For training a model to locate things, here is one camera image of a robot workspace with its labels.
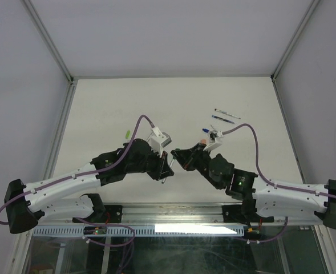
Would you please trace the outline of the silver pen lime end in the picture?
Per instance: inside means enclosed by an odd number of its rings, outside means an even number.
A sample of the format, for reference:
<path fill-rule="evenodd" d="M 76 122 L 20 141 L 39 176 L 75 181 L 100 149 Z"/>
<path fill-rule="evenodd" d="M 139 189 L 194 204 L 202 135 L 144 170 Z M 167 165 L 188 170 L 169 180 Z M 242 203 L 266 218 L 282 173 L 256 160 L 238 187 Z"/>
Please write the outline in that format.
<path fill-rule="evenodd" d="M 175 159 L 172 159 L 170 163 L 168 164 L 167 168 L 164 169 L 162 175 L 161 175 L 161 183 L 164 184 L 169 176 L 174 175 L 174 172 L 172 170 L 172 166 L 175 162 Z"/>

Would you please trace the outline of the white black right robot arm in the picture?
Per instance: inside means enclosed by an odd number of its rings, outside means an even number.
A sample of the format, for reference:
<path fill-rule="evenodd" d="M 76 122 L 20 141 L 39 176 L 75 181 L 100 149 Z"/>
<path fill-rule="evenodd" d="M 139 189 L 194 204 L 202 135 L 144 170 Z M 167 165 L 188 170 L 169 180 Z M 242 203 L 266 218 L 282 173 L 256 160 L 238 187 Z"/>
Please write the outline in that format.
<path fill-rule="evenodd" d="M 197 171 L 215 189 L 241 202 L 240 222 L 288 219 L 320 221 L 336 230 L 336 180 L 325 184 L 293 184 L 265 179 L 235 168 L 221 154 L 214 158 L 202 143 L 172 150 L 173 158 L 186 171 Z"/>

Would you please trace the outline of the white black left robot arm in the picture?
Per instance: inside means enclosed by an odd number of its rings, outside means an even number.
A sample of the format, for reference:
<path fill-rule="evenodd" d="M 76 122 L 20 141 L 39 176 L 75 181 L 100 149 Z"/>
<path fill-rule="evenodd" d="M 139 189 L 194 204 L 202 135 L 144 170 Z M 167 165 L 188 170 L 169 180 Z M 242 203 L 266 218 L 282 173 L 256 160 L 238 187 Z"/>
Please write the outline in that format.
<path fill-rule="evenodd" d="M 65 175 L 33 183 L 13 180 L 4 198 L 5 224 L 10 233 L 19 234 L 46 219 L 100 221 L 105 209 L 98 194 L 84 194 L 77 200 L 70 195 L 122 181 L 128 174 L 146 173 L 156 181 L 173 176 L 165 151 L 170 143 L 170 139 L 137 138 Z"/>

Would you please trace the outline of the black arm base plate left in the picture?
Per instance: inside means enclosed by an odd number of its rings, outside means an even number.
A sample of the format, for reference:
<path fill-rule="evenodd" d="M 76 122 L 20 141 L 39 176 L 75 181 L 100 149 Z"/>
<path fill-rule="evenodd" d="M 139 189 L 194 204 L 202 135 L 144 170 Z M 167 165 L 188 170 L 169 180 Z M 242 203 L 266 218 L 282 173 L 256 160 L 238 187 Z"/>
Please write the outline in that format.
<path fill-rule="evenodd" d="M 123 216 L 123 206 L 120 204 L 105 204 L 104 209 L 93 212 L 83 220 L 90 223 L 121 223 Z"/>

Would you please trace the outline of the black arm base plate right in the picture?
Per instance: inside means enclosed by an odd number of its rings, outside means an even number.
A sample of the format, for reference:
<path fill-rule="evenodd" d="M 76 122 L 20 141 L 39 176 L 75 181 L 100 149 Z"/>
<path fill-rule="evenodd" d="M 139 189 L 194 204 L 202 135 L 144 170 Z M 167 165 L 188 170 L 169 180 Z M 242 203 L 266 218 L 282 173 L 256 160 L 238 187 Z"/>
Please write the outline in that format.
<path fill-rule="evenodd" d="M 250 225 L 251 223 L 274 223 L 274 217 L 261 217 L 256 212 L 244 213 L 240 204 L 222 205 L 222 216 L 224 223 L 240 223 Z"/>

